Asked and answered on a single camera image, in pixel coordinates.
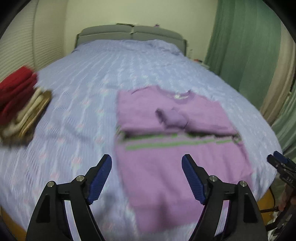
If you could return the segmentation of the person right hand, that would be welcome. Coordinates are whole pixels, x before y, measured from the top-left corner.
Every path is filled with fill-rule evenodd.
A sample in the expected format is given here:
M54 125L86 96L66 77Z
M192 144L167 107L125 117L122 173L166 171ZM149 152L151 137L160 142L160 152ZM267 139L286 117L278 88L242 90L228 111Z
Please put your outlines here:
M291 205L295 205L295 196L292 196L292 192L293 192L293 189L286 184L279 200L279 204L278 204L279 211L284 210L289 200Z

